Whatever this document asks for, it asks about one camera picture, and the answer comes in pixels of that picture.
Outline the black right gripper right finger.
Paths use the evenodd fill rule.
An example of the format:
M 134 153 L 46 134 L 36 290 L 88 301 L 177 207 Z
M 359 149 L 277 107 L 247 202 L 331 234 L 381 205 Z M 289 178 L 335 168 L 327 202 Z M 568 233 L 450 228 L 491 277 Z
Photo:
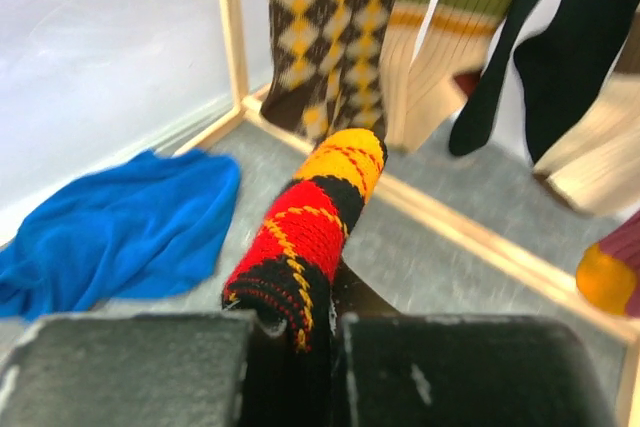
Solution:
M 338 426 L 614 426 L 577 335 L 546 317 L 341 319 Z

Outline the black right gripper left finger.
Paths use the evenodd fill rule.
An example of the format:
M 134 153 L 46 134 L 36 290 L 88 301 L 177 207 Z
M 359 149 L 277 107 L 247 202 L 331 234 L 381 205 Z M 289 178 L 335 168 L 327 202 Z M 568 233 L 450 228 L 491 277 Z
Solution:
M 4 426 L 232 426 L 252 321 L 230 314 L 43 319 L 1 376 Z

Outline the argyle black red sock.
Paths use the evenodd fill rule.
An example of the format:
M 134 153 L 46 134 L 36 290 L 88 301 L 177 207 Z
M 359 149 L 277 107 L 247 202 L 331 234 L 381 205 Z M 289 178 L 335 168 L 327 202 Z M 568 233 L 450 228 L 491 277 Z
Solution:
M 265 214 L 225 283 L 222 304 L 283 319 L 295 350 L 318 350 L 344 245 L 386 161 L 384 142 L 368 129 L 321 142 Z

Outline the brown argyle sock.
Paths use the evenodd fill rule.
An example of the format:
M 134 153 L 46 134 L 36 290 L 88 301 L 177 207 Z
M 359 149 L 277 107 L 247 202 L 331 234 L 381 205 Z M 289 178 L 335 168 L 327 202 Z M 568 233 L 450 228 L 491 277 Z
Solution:
M 269 0 L 274 67 L 260 113 L 312 143 L 386 133 L 379 61 L 395 0 Z

